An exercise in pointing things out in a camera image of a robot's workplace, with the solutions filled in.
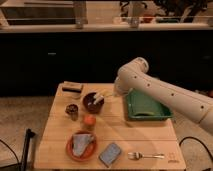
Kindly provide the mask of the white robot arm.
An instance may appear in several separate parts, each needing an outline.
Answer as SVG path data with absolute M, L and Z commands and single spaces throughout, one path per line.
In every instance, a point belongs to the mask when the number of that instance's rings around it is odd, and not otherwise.
M 121 66 L 114 81 L 114 93 L 127 95 L 132 89 L 144 92 L 213 136 L 213 98 L 151 77 L 148 70 L 149 64 L 142 57 Z

